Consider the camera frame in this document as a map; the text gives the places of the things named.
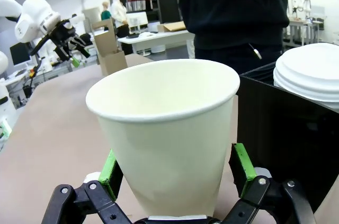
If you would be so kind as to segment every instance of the black pants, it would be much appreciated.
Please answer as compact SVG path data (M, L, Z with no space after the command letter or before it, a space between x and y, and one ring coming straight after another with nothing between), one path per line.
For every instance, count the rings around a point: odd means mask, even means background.
M195 49L195 58L217 61L233 68L238 74L275 62L282 54L281 45L252 45L262 57L260 60L249 44L241 46L202 50Z
M119 38L124 38L124 37L126 37L128 35L129 35L129 28L128 28L127 24L118 27L117 36ZM125 56L126 55L130 55L131 53L133 53L133 47L130 44L122 43L121 44L121 48L122 48L122 51L125 53Z

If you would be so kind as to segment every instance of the stack of lids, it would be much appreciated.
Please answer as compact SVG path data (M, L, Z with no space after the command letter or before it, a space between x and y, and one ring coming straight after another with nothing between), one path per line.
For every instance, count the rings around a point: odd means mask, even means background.
M274 85L339 111L339 46L290 49L277 61Z

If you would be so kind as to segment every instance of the white paper cup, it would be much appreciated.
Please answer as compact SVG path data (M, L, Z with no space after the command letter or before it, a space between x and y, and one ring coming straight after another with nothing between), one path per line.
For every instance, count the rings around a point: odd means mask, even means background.
M127 68L89 90L87 106L149 215L213 215L239 84L226 65L187 59Z

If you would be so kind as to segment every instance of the person in white shirt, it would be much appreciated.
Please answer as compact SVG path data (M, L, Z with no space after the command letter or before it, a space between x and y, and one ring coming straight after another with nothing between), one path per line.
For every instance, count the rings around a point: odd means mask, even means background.
M115 25L117 26L117 36L118 38L124 38L129 35L129 27L127 22L127 9L122 4L121 0L113 0L111 6L111 15L115 19ZM133 53L132 45L130 44L121 44L122 51L125 55L130 55Z

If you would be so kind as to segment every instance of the black monitor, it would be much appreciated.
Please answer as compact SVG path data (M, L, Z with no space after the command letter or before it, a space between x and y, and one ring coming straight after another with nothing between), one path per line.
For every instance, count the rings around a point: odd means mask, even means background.
M28 46L24 43L18 43L10 48L14 65L22 64L31 60Z

